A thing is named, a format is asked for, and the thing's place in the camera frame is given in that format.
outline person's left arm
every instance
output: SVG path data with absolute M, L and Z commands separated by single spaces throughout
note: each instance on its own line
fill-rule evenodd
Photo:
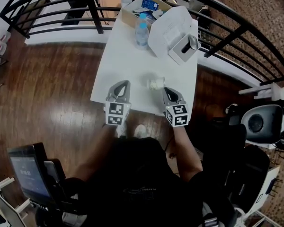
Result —
M 76 167 L 72 177 L 87 181 L 103 165 L 113 145 L 116 126 L 104 125 L 90 146 L 86 158 Z

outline black metal railing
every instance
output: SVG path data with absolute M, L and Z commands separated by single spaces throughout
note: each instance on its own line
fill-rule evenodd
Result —
M 10 0 L 6 4 L 2 12 L 0 13 L 0 18 L 4 19 L 8 24 L 10 24 L 15 30 L 17 30 L 19 33 L 21 33 L 26 38 L 29 38 L 31 35 L 35 35 L 39 33 L 46 33 L 46 32 L 59 31 L 59 30 L 73 30 L 73 29 L 96 29 L 99 34 L 102 34 L 104 30 L 111 30 L 112 27 L 103 26 L 101 24 L 101 21 L 115 21 L 115 18 L 104 17 L 102 11 L 120 11 L 120 8 L 117 8 L 117 7 L 101 7 L 98 3 L 98 0 L 81 0 L 85 2 L 86 4 L 85 7 L 59 10 L 59 11 L 40 15 L 39 12 L 47 6 L 64 3 L 64 2 L 73 2 L 76 0 L 55 0 L 55 1 L 44 0 L 42 4 L 40 3 L 40 1 L 42 0 L 37 0 L 35 3 L 32 3 L 33 0 L 19 0 L 17 2 L 14 2 L 14 1 L 15 0 Z M 205 33 L 219 40 L 217 44 L 213 44 L 208 40 L 205 40 L 201 37 L 199 38 L 199 41 L 201 42 L 201 44 L 204 45 L 203 47 L 200 48 L 200 50 L 205 52 L 204 54 L 205 57 L 208 58 L 210 56 L 215 56 L 219 59 L 227 61 L 233 66 L 240 68 L 241 70 L 245 71 L 249 75 L 258 79 L 262 85 L 272 83 L 272 82 L 280 82 L 284 80 L 284 73 L 282 72 L 284 71 L 284 57 L 276 49 L 276 47 L 254 25 L 252 25 L 250 22 L 248 22 L 246 19 L 244 19 L 234 10 L 220 3 L 217 0 L 197 0 L 197 1 L 202 2 L 203 4 L 221 12 L 222 14 L 226 15 L 227 17 L 231 18 L 232 20 L 236 21 L 239 24 L 239 27 L 237 29 L 232 30 L 231 28 L 221 24 L 219 21 L 207 15 L 204 15 L 198 11 L 188 9 L 189 13 L 192 16 L 202 18 L 208 23 L 214 24 L 229 33 L 225 38 L 223 38 L 222 36 L 215 34 L 213 31 L 210 31 L 209 29 L 199 26 L 198 28 L 199 32 Z M 21 11 L 18 12 L 18 14 L 14 15 L 15 11 L 19 7 L 22 7 Z M 57 14 L 63 14 L 63 13 L 70 13 L 70 12 L 75 12 L 75 11 L 81 11 L 81 12 L 89 11 L 91 13 L 91 17 L 65 18 L 65 19 L 53 20 L 53 21 L 49 21 L 45 23 L 34 24 L 34 21 L 39 18 L 48 17 L 52 15 L 57 15 Z M 33 32 L 30 31 L 32 28 L 36 28 L 36 27 L 42 27 L 46 25 L 58 24 L 58 23 L 64 23 L 64 22 L 80 22 L 80 21 L 93 21 L 94 26 L 72 26 L 72 27 L 57 26 L 51 29 L 38 30 L 38 31 L 33 31 Z M 269 59 L 269 56 L 267 56 L 264 52 L 262 52 L 259 48 L 257 48 L 248 39 L 243 37 L 243 34 L 247 31 L 252 33 L 260 42 L 262 42 L 265 45 L 266 48 L 269 49 L 269 51 L 271 51 L 271 53 L 277 58 L 277 60 L 280 62 L 283 68 L 279 68 L 274 62 L 272 62 L 271 59 Z M 250 50 L 254 50 L 255 52 L 257 52 L 258 56 L 253 56 L 251 55 L 250 50 L 246 51 L 242 49 L 241 47 L 239 47 L 238 45 L 236 45 L 234 43 L 235 39 L 240 39 L 241 41 L 243 41 L 246 45 L 249 46 Z M 233 51 L 226 50 L 225 47 L 227 45 L 231 46 L 233 49 L 241 52 L 246 57 L 250 58 L 253 61 L 253 65 L 247 62 L 243 57 L 240 57 L 234 54 Z M 231 56 L 232 58 L 238 60 L 240 63 L 242 63 L 249 69 L 253 70 L 259 76 L 255 75 L 251 71 L 241 66 L 238 66 L 232 60 L 229 60 L 219 55 L 218 52 L 223 52 Z M 271 71 L 266 65 L 264 65 L 263 62 L 260 62 L 263 60 L 267 61 L 272 66 L 272 68 L 274 68 L 274 71 Z

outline forearm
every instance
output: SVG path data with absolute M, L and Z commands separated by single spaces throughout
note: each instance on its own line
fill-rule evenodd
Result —
M 112 147 L 116 126 L 104 125 L 95 141 L 91 144 L 90 152 L 74 171 L 73 177 L 87 181 L 103 165 Z
M 188 182 L 195 174 L 203 171 L 201 160 L 184 127 L 174 127 L 174 134 L 179 174 Z

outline white shoe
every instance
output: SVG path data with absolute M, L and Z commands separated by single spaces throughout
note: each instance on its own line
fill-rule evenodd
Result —
M 127 125 L 126 122 L 122 125 L 118 125 L 116 129 L 117 137 L 120 138 L 121 136 L 127 137 Z
M 134 130 L 133 136 L 138 139 L 146 138 L 147 137 L 146 127 L 143 124 L 139 124 L 137 128 Z

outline person's right arm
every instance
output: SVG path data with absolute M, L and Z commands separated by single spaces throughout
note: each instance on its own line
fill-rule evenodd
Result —
M 177 166 L 180 177 L 189 182 L 197 173 L 203 171 L 201 160 L 191 143 L 184 126 L 174 127 Z

